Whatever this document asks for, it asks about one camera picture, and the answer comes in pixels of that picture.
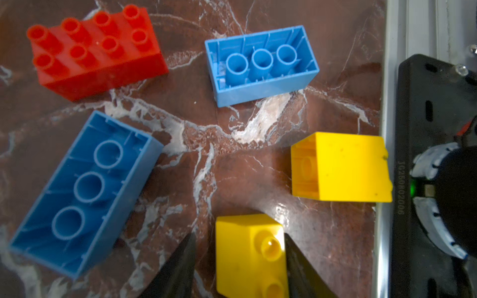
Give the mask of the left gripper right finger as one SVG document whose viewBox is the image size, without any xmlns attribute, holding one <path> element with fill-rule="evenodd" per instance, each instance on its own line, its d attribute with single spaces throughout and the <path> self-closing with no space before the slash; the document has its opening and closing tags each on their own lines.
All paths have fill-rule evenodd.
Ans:
<svg viewBox="0 0 477 298">
<path fill-rule="evenodd" d="M 289 296 L 291 298 L 336 298 L 297 244 L 284 235 Z"/>
</svg>

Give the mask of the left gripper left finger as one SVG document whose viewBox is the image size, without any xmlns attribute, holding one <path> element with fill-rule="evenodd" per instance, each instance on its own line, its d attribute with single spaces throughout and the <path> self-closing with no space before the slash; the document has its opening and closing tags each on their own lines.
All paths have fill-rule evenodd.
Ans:
<svg viewBox="0 0 477 298">
<path fill-rule="evenodd" d="M 189 233 L 139 297 L 190 298 L 195 261 L 196 237 Z"/>
</svg>

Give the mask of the yellow small brick front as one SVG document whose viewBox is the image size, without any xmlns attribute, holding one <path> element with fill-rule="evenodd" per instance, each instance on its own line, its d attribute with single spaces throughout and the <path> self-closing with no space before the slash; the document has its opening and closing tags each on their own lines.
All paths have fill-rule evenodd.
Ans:
<svg viewBox="0 0 477 298">
<path fill-rule="evenodd" d="M 218 217 L 216 289 L 227 298 L 288 298 L 283 226 L 266 214 Z"/>
</svg>

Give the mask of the yellow tall brick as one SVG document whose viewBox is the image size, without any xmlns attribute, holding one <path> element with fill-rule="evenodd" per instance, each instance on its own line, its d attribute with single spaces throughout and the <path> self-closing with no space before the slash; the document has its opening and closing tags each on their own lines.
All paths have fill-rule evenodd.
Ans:
<svg viewBox="0 0 477 298">
<path fill-rule="evenodd" d="M 318 201 L 393 200 L 380 136 L 316 132 L 291 146 L 292 194 Z"/>
</svg>

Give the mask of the blue brick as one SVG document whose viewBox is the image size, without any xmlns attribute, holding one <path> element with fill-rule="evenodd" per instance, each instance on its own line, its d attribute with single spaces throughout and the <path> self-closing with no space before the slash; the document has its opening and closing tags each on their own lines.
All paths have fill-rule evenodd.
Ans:
<svg viewBox="0 0 477 298">
<path fill-rule="evenodd" d="M 9 245 L 57 273 L 79 278 L 110 254 L 163 145 L 95 111 Z"/>
<path fill-rule="evenodd" d="M 303 26 L 204 43 L 219 108 L 304 89 L 320 72 Z"/>
</svg>

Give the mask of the red brick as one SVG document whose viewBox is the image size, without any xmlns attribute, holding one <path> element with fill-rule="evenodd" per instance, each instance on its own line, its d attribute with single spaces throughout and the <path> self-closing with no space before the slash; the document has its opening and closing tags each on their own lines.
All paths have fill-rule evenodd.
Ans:
<svg viewBox="0 0 477 298">
<path fill-rule="evenodd" d="M 147 9 L 133 4 L 86 21 L 34 25 L 27 37 L 39 83 L 70 101 L 169 72 Z"/>
</svg>

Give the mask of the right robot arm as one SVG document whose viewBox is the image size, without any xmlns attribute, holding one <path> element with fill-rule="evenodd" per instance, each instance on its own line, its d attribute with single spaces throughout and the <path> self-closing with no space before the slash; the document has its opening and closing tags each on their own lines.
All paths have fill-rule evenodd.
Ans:
<svg viewBox="0 0 477 298">
<path fill-rule="evenodd" d="M 417 217 L 429 240 L 461 260 L 477 255 L 477 120 L 453 141 L 416 155 L 410 175 Z"/>
</svg>

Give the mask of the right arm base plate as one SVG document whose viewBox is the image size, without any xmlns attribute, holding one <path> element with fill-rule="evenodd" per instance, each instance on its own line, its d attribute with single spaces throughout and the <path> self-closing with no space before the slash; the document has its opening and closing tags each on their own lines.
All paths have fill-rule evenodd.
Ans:
<svg viewBox="0 0 477 298">
<path fill-rule="evenodd" d="M 395 114 L 395 169 L 390 293 L 394 298 L 474 298 L 477 256 L 461 260 L 427 237 L 412 194 L 414 157 L 453 141 L 477 119 L 477 75 L 455 65 L 413 55 L 399 66 Z"/>
</svg>

